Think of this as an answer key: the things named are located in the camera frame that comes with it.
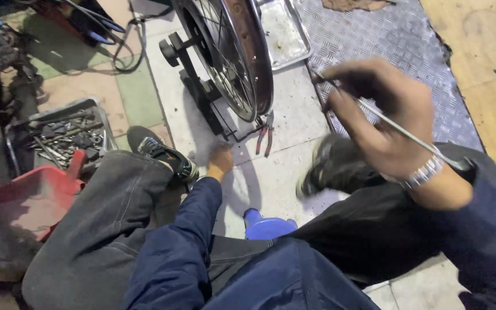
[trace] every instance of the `sneaker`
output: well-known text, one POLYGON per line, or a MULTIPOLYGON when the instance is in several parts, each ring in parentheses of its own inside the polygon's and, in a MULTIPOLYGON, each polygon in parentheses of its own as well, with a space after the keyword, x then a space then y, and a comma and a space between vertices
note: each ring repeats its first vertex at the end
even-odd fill
POLYGON ((198 179, 198 166, 177 150, 166 146, 162 139, 148 128, 130 127, 127 130, 127 141, 135 154, 166 163, 175 174, 172 183, 189 183, 198 179))
POLYGON ((296 196, 305 199, 327 188, 352 194, 379 176, 350 139, 330 134, 313 149, 312 167, 298 180, 296 196))

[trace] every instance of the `metal watch band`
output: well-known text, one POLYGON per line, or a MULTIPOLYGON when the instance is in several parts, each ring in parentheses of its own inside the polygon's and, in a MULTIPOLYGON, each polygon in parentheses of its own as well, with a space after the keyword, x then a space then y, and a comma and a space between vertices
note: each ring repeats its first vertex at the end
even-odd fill
POLYGON ((444 165, 445 161, 434 154, 422 167, 413 172, 407 180, 393 178, 389 175, 382 176, 388 181, 394 181, 401 184, 404 189, 412 189, 428 182, 431 177, 441 172, 444 165))

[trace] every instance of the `green floor tile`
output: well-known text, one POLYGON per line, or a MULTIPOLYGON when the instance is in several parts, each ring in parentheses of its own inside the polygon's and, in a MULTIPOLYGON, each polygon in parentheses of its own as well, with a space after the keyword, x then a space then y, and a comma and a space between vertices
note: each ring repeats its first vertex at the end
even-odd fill
POLYGON ((106 49, 86 45, 82 39, 38 14, 14 17, 13 21, 20 32, 34 36, 28 52, 32 57, 31 63, 38 68, 38 74, 46 80, 110 60, 111 55, 106 49))
MULTIPOLYGON (((139 55, 135 56, 134 60, 137 61, 138 58, 139 55)), ((125 57, 122 62, 130 64, 132 59, 125 57)), ((150 77, 147 60, 143 60, 133 73, 117 75, 116 81, 130 126, 152 127, 164 123, 162 107, 150 77)))
POLYGON ((118 144, 118 150, 131 152, 129 143, 127 143, 127 136, 120 136, 118 138, 114 138, 114 140, 116 140, 116 144, 118 144))

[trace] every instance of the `metal floor plate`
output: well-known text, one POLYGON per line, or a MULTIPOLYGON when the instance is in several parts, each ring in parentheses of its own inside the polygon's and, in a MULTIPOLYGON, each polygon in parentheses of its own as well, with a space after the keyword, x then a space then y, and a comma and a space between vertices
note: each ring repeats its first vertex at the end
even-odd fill
MULTIPOLYGON (((444 46, 430 26, 418 0, 403 0, 378 11, 338 12, 323 8, 321 0, 293 0, 307 28, 313 55, 309 67, 322 71, 347 60, 382 56, 405 74, 431 88, 435 105, 434 140, 483 151, 476 127, 466 109, 444 46)), ((326 100, 331 86, 320 85, 326 100)), ((365 111, 371 122, 377 117, 365 111)), ((336 132, 347 135, 331 114, 336 132)))

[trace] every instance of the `black jeans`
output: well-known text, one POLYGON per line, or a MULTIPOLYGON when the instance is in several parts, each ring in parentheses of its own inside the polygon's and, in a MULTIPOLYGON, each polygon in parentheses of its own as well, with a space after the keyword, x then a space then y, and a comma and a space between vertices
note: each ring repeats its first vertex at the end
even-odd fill
MULTIPOLYGON (((472 158, 496 184, 496 166, 485 154, 452 144, 440 149, 472 158)), ((150 214, 170 179, 169 169, 153 159, 107 154, 26 272, 22 290, 28 304, 44 310, 118 309, 151 229, 150 214)), ((371 183, 290 234, 308 241, 361 287, 402 275, 439 253, 415 228, 419 208, 403 189, 383 180, 371 183)), ((208 266, 213 293, 271 245, 214 236, 208 266)))

